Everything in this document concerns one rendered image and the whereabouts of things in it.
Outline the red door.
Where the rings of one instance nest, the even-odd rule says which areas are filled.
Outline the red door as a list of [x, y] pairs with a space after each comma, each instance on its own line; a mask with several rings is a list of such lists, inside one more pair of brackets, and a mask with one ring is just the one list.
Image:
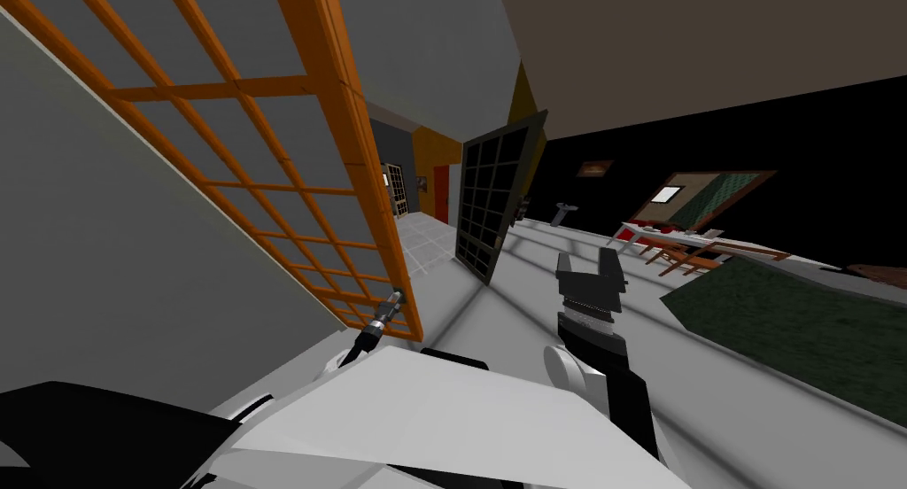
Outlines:
[[434, 218], [444, 224], [449, 222], [449, 168], [448, 165], [433, 168]]

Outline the black lattice door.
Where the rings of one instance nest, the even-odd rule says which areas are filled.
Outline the black lattice door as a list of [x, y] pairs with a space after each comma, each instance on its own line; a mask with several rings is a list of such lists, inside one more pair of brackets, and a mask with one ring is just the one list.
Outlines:
[[489, 285], [543, 130], [542, 110], [465, 143], [455, 257]]

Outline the dark green rug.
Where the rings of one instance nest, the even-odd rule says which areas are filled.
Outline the dark green rug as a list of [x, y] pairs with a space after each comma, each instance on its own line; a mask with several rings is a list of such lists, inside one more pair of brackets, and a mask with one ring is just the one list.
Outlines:
[[907, 304], [744, 258], [661, 302], [688, 331], [907, 429]]

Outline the white table with red items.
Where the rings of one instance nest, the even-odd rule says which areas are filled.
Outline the white table with red items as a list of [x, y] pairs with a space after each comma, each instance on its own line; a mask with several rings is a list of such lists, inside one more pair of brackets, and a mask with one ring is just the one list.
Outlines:
[[623, 239], [624, 244], [618, 249], [617, 254], [625, 252], [632, 245], [637, 244], [641, 238], [646, 237], [656, 241], [692, 246], [696, 249], [710, 246], [717, 249], [721, 254], [728, 253], [730, 256], [748, 256], [766, 258], [768, 260], [786, 260], [792, 257], [790, 253], [773, 250], [757, 244], [717, 237], [706, 238], [701, 235], [687, 235], [683, 231], [661, 232], [658, 229], [643, 227], [630, 222], [621, 224], [621, 227], [608, 241], [608, 245], [618, 241], [624, 233], [629, 233], [630, 237]]

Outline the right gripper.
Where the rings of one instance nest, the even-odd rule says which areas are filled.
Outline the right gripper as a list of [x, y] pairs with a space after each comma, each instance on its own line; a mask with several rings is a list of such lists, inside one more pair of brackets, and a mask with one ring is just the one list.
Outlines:
[[570, 256], [561, 252], [555, 277], [559, 294], [566, 299], [606, 312], [623, 310], [620, 295], [626, 293], [627, 281], [620, 276], [620, 261], [615, 249], [599, 248], [598, 275], [572, 272]]

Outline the orange lattice door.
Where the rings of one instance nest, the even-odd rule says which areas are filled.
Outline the orange lattice door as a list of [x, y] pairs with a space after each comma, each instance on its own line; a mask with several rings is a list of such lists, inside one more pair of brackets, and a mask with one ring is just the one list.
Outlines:
[[[276, 0], [306, 73], [250, 79], [239, 75], [196, 0], [172, 0], [221, 77], [218, 82], [186, 85], [167, 77], [107, 0], [81, 1], [145, 71], [151, 86], [115, 87], [30, 0], [0, 0], [0, 7], [341, 323], [362, 329], [368, 324], [364, 308], [377, 306], [380, 299], [368, 287], [371, 276], [361, 273], [348, 257], [353, 242], [335, 234], [316, 203], [319, 195], [356, 198], [372, 236], [366, 247], [377, 251], [384, 265], [379, 282], [389, 284], [401, 296], [402, 316], [389, 320], [384, 331], [395, 338], [422, 340], [422, 325], [338, 0]], [[257, 102], [261, 97], [305, 96], [319, 101], [351, 184], [347, 189], [306, 184]], [[254, 182], [192, 107], [195, 100], [216, 99], [239, 103], [288, 177], [288, 184]], [[230, 171], [232, 181], [203, 176], [138, 110], [139, 103], [156, 101], [174, 106]]]

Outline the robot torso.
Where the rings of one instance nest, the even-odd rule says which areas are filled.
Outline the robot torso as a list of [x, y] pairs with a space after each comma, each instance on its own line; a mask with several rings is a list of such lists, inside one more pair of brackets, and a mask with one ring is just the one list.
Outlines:
[[416, 469], [526, 489], [691, 489], [579, 394], [395, 346], [268, 402], [198, 476], [249, 489], [434, 489]]

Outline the green brown-framed wall board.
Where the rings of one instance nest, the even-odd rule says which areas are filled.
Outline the green brown-framed wall board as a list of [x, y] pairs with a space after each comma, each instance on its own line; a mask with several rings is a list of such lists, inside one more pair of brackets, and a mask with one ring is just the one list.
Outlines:
[[655, 188], [628, 222], [701, 230], [773, 175], [773, 171], [675, 172]]

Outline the white lattice door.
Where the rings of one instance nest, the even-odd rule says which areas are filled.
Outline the white lattice door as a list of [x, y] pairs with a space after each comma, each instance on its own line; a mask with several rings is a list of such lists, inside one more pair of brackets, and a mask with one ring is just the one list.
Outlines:
[[391, 201], [391, 211], [394, 218], [400, 219], [408, 215], [406, 187], [401, 166], [382, 164], [385, 187]]

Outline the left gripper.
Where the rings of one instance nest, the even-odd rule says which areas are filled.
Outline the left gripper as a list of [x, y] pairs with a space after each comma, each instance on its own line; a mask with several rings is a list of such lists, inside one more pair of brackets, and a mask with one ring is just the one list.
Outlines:
[[372, 320], [363, 331], [373, 337], [381, 337], [388, 330], [391, 319], [398, 314], [405, 301], [403, 290], [394, 288], [394, 292], [377, 305]]

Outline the brown wooden chair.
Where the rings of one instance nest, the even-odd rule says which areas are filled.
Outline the brown wooden chair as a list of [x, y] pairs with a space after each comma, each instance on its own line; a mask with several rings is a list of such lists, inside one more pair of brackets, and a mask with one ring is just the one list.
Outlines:
[[647, 265], [655, 260], [665, 260], [670, 263], [666, 269], [659, 273], [659, 276], [666, 276], [680, 268], [686, 268], [683, 275], [688, 276], [698, 272], [709, 272], [722, 265], [721, 261], [698, 256], [698, 253], [700, 253], [702, 249], [696, 249], [695, 251], [690, 252], [690, 247], [684, 244], [657, 240], [650, 237], [647, 237], [647, 242], [648, 245], [646, 248], [640, 252], [641, 255], [644, 255], [647, 252], [653, 252], [652, 257], [646, 262]]

